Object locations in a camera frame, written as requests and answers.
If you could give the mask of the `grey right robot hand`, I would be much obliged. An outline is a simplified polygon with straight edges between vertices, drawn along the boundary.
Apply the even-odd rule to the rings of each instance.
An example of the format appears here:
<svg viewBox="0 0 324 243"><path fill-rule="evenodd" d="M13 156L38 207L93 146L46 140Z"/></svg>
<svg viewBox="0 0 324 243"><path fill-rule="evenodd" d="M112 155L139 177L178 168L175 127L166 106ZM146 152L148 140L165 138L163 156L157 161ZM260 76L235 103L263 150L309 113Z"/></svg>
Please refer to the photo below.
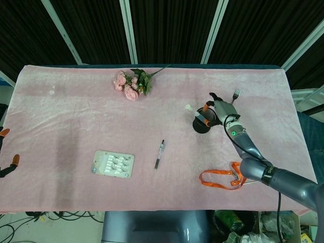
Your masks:
<svg viewBox="0 0 324 243"><path fill-rule="evenodd" d="M223 101L215 93L210 92L209 95L213 98L213 101L207 101L202 108L203 112L206 112L210 106L214 107L215 120L205 118L204 124L207 127L213 127L217 125L226 126L229 122L235 122L239 119L236 109L233 104Z"/></svg>

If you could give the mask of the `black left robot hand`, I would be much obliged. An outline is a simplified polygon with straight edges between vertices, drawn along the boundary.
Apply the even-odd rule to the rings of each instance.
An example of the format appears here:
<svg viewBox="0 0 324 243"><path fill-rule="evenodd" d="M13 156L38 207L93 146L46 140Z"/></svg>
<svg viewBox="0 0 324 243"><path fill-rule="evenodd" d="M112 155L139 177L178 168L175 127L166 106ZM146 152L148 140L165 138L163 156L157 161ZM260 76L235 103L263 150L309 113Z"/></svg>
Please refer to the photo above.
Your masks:
<svg viewBox="0 0 324 243"><path fill-rule="evenodd" d="M0 127L0 152L3 146L3 140L6 137L6 135L10 132L10 129L4 129L3 127ZM19 164L20 155L16 154L13 157L12 163L5 169L0 168L0 178L4 178L9 173L13 172Z"/></svg>

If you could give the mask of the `black round pen holder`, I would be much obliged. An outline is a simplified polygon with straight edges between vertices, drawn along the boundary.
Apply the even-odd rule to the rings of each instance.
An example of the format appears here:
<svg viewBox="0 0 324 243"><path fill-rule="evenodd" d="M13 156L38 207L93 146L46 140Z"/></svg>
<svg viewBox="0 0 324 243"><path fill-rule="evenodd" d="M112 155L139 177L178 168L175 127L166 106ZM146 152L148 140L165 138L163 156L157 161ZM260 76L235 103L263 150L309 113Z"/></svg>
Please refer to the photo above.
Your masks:
<svg viewBox="0 0 324 243"><path fill-rule="evenodd" d="M204 118L209 120L210 122L214 122L216 125L219 124L219 119L216 116L216 113L213 109L208 108L207 111L203 111L203 108L197 110ZM207 133L211 127L207 127L201 120L197 117L192 122L193 129L200 134Z"/></svg>

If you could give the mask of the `pink plush table cloth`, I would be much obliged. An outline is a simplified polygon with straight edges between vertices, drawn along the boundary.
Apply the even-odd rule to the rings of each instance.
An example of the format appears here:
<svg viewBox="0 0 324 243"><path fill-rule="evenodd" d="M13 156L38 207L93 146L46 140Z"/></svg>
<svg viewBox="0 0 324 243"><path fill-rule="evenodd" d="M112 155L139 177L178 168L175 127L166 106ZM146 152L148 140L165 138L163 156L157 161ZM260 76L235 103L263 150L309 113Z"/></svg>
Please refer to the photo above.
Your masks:
<svg viewBox="0 0 324 243"><path fill-rule="evenodd" d="M128 100L114 88L118 69L25 66L4 127L0 212L235 209L273 211L277 192L262 183L238 190L203 186L202 171L239 160L221 126L199 134L185 105L201 108L210 92L234 102L240 122L275 166L315 174L282 69L167 68L148 96ZM154 169L159 146L165 148ZM134 155L130 178L92 172L97 150Z"/></svg>

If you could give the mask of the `black gel pen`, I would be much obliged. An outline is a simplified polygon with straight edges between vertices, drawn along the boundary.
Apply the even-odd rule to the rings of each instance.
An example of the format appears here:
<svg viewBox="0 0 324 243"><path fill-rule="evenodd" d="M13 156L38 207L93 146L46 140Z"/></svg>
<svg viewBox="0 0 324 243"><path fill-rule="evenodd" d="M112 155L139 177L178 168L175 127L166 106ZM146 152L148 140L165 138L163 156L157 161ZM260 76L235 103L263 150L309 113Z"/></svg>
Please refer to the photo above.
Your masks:
<svg viewBox="0 0 324 243"><path fill-rule="evenodd" d="M161 159L161 155L162 155L162 152L163 152L164 148L165 148L165 140L162 140L162 142L161 142L161 144L159 146L159 151L158 151L155 166L154 166L155 170L157 170L157 168L158 168L159 161Z"/></svg>

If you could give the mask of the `white metal rack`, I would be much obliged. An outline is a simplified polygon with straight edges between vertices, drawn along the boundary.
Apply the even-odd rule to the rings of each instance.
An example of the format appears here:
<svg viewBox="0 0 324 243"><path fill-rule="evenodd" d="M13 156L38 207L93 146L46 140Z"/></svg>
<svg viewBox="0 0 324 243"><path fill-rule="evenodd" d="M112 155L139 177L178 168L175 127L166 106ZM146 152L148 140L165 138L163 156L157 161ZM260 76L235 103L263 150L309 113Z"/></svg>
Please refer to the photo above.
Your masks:
<svg viewBox="0 0 324 243"><path fill-rule="evenodd" d="M324 104L324 85L320 88L291 90L291 94L297 111Z"/></svg>

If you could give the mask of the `hook blister pack card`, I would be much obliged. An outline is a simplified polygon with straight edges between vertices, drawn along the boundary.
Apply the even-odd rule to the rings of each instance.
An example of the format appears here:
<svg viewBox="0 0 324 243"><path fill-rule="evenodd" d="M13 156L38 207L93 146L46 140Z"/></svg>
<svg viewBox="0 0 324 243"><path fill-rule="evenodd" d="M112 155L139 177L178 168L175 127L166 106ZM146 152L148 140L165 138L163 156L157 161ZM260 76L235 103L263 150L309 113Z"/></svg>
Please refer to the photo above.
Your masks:
<svg viewBox="0 0 324 243"><path fill-rule="evenodd" d="M92 172L96 175L130 178L134 155L112 151L97 150L94 154Z"/></svg>

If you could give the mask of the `blue denim fabric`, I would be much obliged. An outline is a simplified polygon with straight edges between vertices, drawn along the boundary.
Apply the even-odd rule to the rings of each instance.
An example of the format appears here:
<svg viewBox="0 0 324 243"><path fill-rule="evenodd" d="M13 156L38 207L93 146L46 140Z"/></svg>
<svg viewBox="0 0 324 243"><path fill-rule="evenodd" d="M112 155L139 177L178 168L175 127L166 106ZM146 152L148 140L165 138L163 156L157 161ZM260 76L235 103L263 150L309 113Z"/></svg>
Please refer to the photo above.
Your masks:
<svg viewBox="0 0 324 243"><path fill-rule="evenodd" d="M297 112L317 182L324 182L324 123Z"/></svg>

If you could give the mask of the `black pleated curtain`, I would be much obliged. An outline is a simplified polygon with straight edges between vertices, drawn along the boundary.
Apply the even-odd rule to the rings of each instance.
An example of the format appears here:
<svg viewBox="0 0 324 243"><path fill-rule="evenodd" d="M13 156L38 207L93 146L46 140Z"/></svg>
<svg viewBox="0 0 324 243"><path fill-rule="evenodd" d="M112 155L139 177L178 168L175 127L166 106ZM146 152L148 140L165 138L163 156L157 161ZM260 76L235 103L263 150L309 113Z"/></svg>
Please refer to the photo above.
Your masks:
<svg viewBox="0 0 324 243"><path fill-rule="evenodd" d="M81 61L129 64L119 0L49 0ZM127 0L140 64L199 64L221 0ZM321 21L324 0L229 0L209 64L283 66ZM0 71L75 65L41 0L0 0Z"/></svg>

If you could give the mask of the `pink artificial rose bouquet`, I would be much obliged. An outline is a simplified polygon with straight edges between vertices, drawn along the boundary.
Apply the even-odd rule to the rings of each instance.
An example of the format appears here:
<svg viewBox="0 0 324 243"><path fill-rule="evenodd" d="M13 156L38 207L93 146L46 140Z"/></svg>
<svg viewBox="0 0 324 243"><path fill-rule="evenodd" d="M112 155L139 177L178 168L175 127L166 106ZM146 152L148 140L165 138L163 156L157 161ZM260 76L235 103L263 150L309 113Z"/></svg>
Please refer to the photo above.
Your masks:
<svg viewBox="0 0 324 243"><path fill-rule="evenodd" d="M120 71L113 80L114 87L123 92L128 100L135 101L139 96L147 96L151 92L153 77L169 66L170 64L153 73L139 68L131 69L133 75Z"/></svg>

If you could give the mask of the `green plastic bag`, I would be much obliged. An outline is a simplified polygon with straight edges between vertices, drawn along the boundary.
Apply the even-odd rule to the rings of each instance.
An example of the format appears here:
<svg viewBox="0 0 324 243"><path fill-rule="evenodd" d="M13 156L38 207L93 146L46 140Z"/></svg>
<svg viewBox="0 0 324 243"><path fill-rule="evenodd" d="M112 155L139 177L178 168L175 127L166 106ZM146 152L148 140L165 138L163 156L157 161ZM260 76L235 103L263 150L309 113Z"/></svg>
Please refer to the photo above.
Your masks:
<svg viewBox="0 0 324 243"><path fill-rule="evenodd" d="M215 216L230 230L230 232L238 232L245 226L243 221L233 210L217 210Z"/></svg>

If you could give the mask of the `brown cardboard box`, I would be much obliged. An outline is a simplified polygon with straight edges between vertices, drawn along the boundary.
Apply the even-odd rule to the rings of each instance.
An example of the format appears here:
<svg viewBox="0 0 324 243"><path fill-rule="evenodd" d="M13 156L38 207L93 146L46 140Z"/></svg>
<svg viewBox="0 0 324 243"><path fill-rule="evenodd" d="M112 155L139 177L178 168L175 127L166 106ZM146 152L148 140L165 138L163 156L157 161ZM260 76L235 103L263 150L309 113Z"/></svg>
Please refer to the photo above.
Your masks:
<svg viewBox="0 0 324 243"><path fill-rule="evenodd" d="M258 212L254 232L261 236L262 243L301 243L299 217L292 211L279 213L279 227L282 241L277 230L277 212Z"/></svg>

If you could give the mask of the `white plastic bag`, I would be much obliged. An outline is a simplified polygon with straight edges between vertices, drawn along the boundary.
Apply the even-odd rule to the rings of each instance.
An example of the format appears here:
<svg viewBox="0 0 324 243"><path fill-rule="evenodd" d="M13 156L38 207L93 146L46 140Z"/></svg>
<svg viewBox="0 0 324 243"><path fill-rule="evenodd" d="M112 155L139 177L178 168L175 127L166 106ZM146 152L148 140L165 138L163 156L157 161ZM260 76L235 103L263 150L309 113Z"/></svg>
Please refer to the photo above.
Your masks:
<svg viewBox="0 0 324 243"><path fill-rule="evenodd" d="M267 237L265 234L255 234L253 232L249 232L248 234L244 234L239 236L235 232L231 232L227 238L222 243L276 243L274 240Z"/></svg>

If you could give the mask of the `grey robot torso base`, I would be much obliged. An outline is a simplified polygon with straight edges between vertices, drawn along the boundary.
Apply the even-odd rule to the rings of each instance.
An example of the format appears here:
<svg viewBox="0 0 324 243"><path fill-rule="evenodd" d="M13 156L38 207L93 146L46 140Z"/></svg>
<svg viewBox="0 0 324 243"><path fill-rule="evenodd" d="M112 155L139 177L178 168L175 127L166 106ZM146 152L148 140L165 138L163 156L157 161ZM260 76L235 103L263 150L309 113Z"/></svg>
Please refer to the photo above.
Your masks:
<svg viewBox="0 0 324 243"><path fill-rule="evenodd" d="M101 243L210 243L207 212L107 211Z"/></svg>

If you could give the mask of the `aluminium frame post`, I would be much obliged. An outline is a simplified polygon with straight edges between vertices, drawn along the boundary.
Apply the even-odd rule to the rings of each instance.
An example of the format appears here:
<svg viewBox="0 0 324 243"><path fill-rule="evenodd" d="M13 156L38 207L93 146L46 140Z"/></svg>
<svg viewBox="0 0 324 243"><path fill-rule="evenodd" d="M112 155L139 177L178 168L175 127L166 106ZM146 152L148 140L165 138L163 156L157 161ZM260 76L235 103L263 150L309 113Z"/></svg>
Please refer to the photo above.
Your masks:
<svg viewBox="0 0 324 243"><path fill-rule="evenodd" d="M11 78L9 78L4 72L2 72L1 70L0 70L0 79L5 81L6 83L8 83L12 87L16 86L16 83Z"/></svg>
<svg viewBox="0 0 324 243"><path fill-rule="evenodd" d="M201 64L207 64L210 58L210 54L212 52L219 28L221 26L224 14L226 12L226 8L229 0L218 0L218 4L215 10L215 14L213 17L213 21L211 24L211 28L209 31L209 35L206 41L206 45L204 48L204 52L201 58Z"/></svg>
<svg viewBox="0 0 324 243"><path fill-rule="evenodd" d="M47 13L49 14L51 20L53 21L54 25L56 26L57 30L59 31L60 35L62 36L64 42L66 43L68 49L70 50L73 58L75 59L77 65L83 65L82 59L77 52L72 40L70 39L65 27L63 26L59 16L57 15L52 3L50 0L40 0L44 8L46 9Z"/></svg>
<svg viewBox="0 0 324 243"><path fill-rule="evenodd" d="M288 71L324 34L324 18L317 25L317 27L303 40L303 42L296 48L292 55L281 66L281 69Z"/></svg>
<svg viewBox="0 0 324 243"><path fill-rule="evenodd" d="M119 0L131 64L138 64L130 0Z"/></svg>

